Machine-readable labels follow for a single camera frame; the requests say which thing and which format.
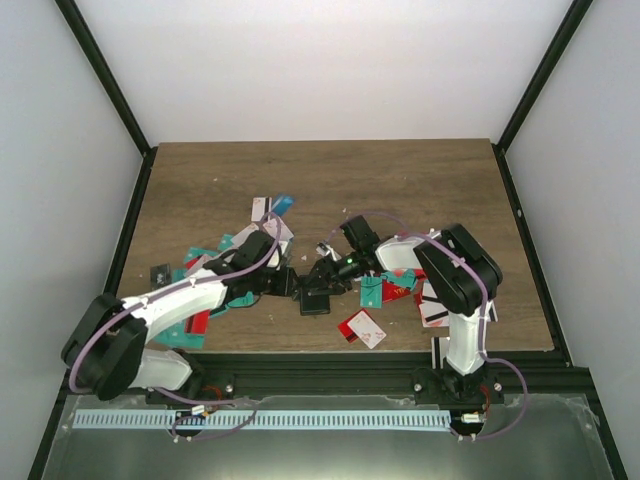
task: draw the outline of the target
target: wooden surface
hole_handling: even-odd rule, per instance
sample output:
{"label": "wooden surface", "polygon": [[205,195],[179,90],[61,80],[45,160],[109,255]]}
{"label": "wooden surface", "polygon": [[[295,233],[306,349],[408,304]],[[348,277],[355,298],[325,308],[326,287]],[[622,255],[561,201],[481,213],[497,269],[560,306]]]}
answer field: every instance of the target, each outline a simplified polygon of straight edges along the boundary
{"label": "wooden surface", "polygon": [[[306,273],[315,245],[347,215],[383,211],[412,228],[465,225],[504,273],[490,324],[491,350],[544,350],[552,343],[502,180],[487,140],[162,144],[127,258],[120,297],[149,290],[149,267],[180,268],[190,246],[215,248],[250,222],[254,196],[292,195],[284,216],[295,233],[292,265]],[[369,218],[380,236],[397,231]],[[333,243],[348,251],[340,238]],[[265,296],[210,321],[209,351],[355,351],[336,326],[359,307],[359,292],[331,298],[331,314],[301,317],[290,299]],[[429,350],[410,297],[371,309],[387,333],[376,350]]]}

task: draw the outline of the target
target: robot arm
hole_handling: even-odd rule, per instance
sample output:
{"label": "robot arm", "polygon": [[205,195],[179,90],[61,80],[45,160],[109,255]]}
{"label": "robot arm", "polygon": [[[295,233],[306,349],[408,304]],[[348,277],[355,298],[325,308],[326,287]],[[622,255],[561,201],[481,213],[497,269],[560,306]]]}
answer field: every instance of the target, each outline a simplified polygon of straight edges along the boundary
{"label": "robot arm", "polygon": [[233,277],[264,258],[274,239],[256,231],[233,253],[224,252],[207,262],[188,278],[144,295],[116,299],[111,294],[98,296],[87,309],[62,350],[62,359],[72,367],[89,340],[108,321],[136,305],[124,318],[98,338],[82,360],[78,378],[101,400],[110,400],[132,387],[163,387],[178,390],[189,381],[192,368],[175,351],[159,352],[145,345],[171,325],[203,310],[215,310],[244,296],[288,294],[276,292],[284,268],[281,250],[277,250],[266,266]]}
{"label": "robot arm", "polygon": [[[325,246],[327,255],[318,260],[305,277],[298,278],[292,268],[284,266],[281,249],[264,266],[251,269],[274,248],[270,235],[256,231],[233,256],[226,255],[231,252],[224,252],[181,282],[123,300],[110,294],[100,295],[65,345],[62,359],[69,367],[73,366],[99,329],[116,315],[124,315],[131,309],[118,322],[117,329],[114,325],[107,330],[88,350],[77,375],[82,384],[101,400],[115,398],[131,387],[197,392],[198,379],[192,375],[192,366],[183,355],[145,348],[152,338],[171,325],[203,310],[215,310],[249,291],[298,298],[304,314],[306,299],[326,297],[328,305],[329,295],[351,289],[354,278],[371,270],[419,268],[426,272],[436,295],[449,311],[448,364],[458,377],[473,375],[483,364],[478,349],[482,296],[468,273],[423,238],[393,237],[381,241],[361,216],[350,219],[341,228],[353,252],[340,257]],[[502,273],[464,227],[453,225],[430,234],[430,238],[462,258],[482,279],[489,300],[495,297]],[[247,269],[253,271],[240,273]]]}
{"label": "robot arm", "polygon": [[[502,282],[502,272],[486,251],[460,224],[429,234],[461,258],[480,277],[487,288],[487,309]],[[449,312],[449,350],[447,363],[459,375],[473,374],[484,363],[478,348],[482,297],[478,285],[464,269],[456,265],[432,242],[417,236],[391,238],[376,249],[376,257],[385,270],[423,269],[439,301]],[[482,329],[484,345],[486,329]]]}

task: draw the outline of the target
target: metal floor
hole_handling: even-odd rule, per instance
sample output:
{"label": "metal floor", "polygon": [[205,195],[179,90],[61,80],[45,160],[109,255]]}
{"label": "metal floor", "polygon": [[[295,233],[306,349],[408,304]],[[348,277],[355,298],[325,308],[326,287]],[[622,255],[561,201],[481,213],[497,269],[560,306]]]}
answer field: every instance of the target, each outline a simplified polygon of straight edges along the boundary
{"label": "metal floor", "polygon": [[[488,430],[520,408],[492,406]],[[381,397],[347,399],[348,410],[411,410]],[[345,409],[336,399],[280,398],[261,409]],[[139,409],[138,397],[99,408]],[[579,397],[532,395],[529,411],[503,437],[470,444],[449,433],[401,430],[249,430],[221,440],[175,444],[165,429],[74,428],[76,410],[98,408],[70,397],[45,479],[607,479],[612,478],[595,421]]]}

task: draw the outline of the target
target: purple cable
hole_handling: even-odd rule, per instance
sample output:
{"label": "purple cable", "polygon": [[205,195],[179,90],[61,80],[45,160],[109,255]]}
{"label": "purple cable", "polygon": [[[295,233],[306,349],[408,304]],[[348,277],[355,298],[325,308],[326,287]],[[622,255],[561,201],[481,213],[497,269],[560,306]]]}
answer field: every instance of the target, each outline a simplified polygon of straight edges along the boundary
{"label": "purple cable", "polygon": [[[487,311],[487,303],[489,301],[489,294],[487,292],[487,287],[484,285],[484,283],[482,282],[482,280],[480,279],[478,274],[476,272],[474,272],[473,269],[469,265],[467,265],[455,253],[453,253],[447,247],[441,245],[439,242],[435,241],[429,235],[425,235],[425,234],[422,234],[422,233],[410,233],[408,235],[402,235],[400,238],[401,239],[405,239],[405,238],[408,238],[408,237],[422,238],[423,240],[428,242],[430,245],[432,245],[435,248],[437,248],[438,250],[440,250],[447,257],[449,257],[451,260],[456,262],[460,266],[460,268],[462,268],[465,272],[467,272],[469,274],[469,276],[473,279],[473,281],[476,282],[478,284],[478,287],[480,288],[480,292],[482,294],[482,304],[480,305],[480,324],[479,324],[479,328],[478,328],[478,353],[480,355],[480,358],[482,358],[487,363],[500,363],[502,365],[505,365],[505,366],[509,367],[511,370],[513,370],[513,372],[518,377],[518,380],[520,380],[520,383],[522,384],[522,396],[523,396],[522,408],[520,409],[520,413],[518,414],[516,419],[513,422],[511,422],[509,425],[504,427],[502,430],[499,430],[499,431],[493,432],[493,433],[489,433],[489,434],[483,435],[481,437],[476,437],[475,440],[490,440],[492,438],[499,437],[499,436],[507,433],[509,430],[513,429],[518,423],[520,423],[520,421],[524,417],[524,414],[527,411],[527,406],[528,406],[528,403],[529,403],[529,389],[527,388],[527,382],[525,381],[524,376],[522,375],[522,372],[520,372],[518,367],[516,367],[513,363],[511,363],[510,361],[505,360],[503,358],[489,358],[487,356],[487,354],[485,353],[485,347],[484,347],[484,330],[486,328],[485,313]],[[460,435],[453,428],[451,429],[451,433],[453,433],[458,438],[463,438],[465,440],[475,441],[472,437],[464,437],[464,436]]]}
{"label": "purple cable", "polygon": [[[215,433],[213,435],[198,435],[197,437],[191,437],[191,439],[193,441],[199,442],[201,440],[216,440],[218,438],[228,437],[229,435],[233,435],[234,433],[238,433],[244,427],[246,427],[251,422],[253,422],[255,420],[255,418],[256,418],[256,414],[257,413],[258,413],[258,411],[254,410],[253,413],[251,413],[251,415],[249,416],[249,418],[247,418],[244,422],[239,423],[238,425],[236,425],[235,427],[233,427],[230,430],[227,430],[226,432]],[[176,438],[178,436],[178,432],[176,431],[176,427],[178,425],[180,425],[183,422],[186,422],[187,420],[192,420],[192,419],[196,419],[196,418],[200,419],[200,417],[198,417],[196,415],[187,415],[185,417],[178,418],[175,422],[173,422],[173,425],[171,425],[171,433],[173,435],[173,438]]]}
{"label": "purple cable", "polygon": [[400,225],[405,232],[409,231],[409,227],[407,226],[406,223],[404,223],[402,220],[400,220],[398,217],[394,217],[393,215],[391,215],[390,213],[385,213],[385,212],[360,212],[360,213],[356,213],[354,215],[349,216],[349,218],[347,218],[344,222],[342,222],[340,225],[338,225],[336,228],[334,228],[333,230],[331,230],[331,233],[329,233],[329,236],[326,238],[325,243],[329,243],[329,241],[334,237],[334,235],[336,233],[338,233],[338,230],[340,230],[340,227],[345,223],[348,222],[349,220],[352,220],[355,217],[358,217],[362,215],[363,217],[366,216],[373,216],[373,217],[384,217],[384,218],[388,218],[389,220],[393,220],[394,222],[396,222],[398,225]]}
{"label": "purple cable", "polygon": [[[254,270],[260,268],[263,264],[268,262],[269,259],[271,258],[271,256],[274,254],[274,252],[278,248],[278,245],[279,245],[279,242],[280,242],[280,234],[282,232],[282,224],[281,224],[281,221],[280,221],[280,217],[278,215],[276,215],[275,213],[267,212],[262,217],[261,221],[263,221],[264,219],[268,218],[269,216],[272,216],[273,218],[276,219],[276,237],[275,237],[275,241],[271,245],[271,248],[265,254],[265,256],[260,259],[260,261],[258,261],[257,263],[251,265],[250,267],[245,268],[244,270],[240,270],[239,272],[227,273],[227,274],[224,274],[224,275],[220,275],[220,276],[216,276],[216,277],[212,277],[212,278],[208,278],[208,279],[199,278],[199,279],[196,280],[195,285],[202,284],[202,283],[210,283],[210,282],[221,282],[222,280],[228,280],[230,278],[241,277],[243,275],[246,275],[248,273],[253,272]],[[149,295],[149,301],[151,302],[151,301],[154,301],[154,300],[159,300],[160,298],[166,297],[167,295],[171,295],[172,293],[180,291],[183,288],[192,288],[192,284],[191,283],[184,283],[184,284],[172,285],[172,286],[168,287],[166,290],[160,290],[156,294]],[[71,373],[69,374],[69,388],[71,389],[72,392],[74,392],[74,393],[89,393],[91,391],[91,389],[88,389],[88,388],[87,389],[79,388],[77,383],[76,383],[77,378],[78,378],[78,371],[80,370],[80,366],[82,365],[82,362],[87,357],[89,351],[93,348],[93,346],[102,337],[102,335],[107,333],[107,331],[111,327],[113,327],[115,324],[117,324],[119,321],[121,321],[123,318],[125,318],[128,314],[130,314],[131,312],[134,312],[134,311],[136,311],[136,310],[138,310],[139,308],[142,308],[142,307],[143,307],[143,304],[140,302],[140,303],[136,303],[135,305],[132,305],[129,308],[126,308],[122,312],[117,313],[116,315],[113,316],[113,318],[111,318],[109,321],[107,321],[107,323],[105,323],[102,327],[100,327],[96,331],[96,333],[94,333],[93,336],[87,341],[87,343],[84,345],[84,347],[82,347],[82,349],[80,350],[80,353],[78,354],[78,357],[76,358],[76,361],[73,363],[73,366],[71,367]],[[157,390],[160,393],[162,393],[163,395],[166,395],[167,392],[169,392],[169,390],[165,390],[164,388],[159,388]],[[194,400],[191,400],[189,398],[181,397],[180,395],[176,395],[173,392],[171,392],[171,394],[172,394],[172,396],[170,398],[173,398],[174,400],[177,400],[177,401],[180,401],[180,402],[189,403],[189,402],[193,402],[194,401]],[[229,400],[197,401],[197,403],[195,403],[195,405],[209,405],[209,406],[229,405],[228,402],[229,402]]]}

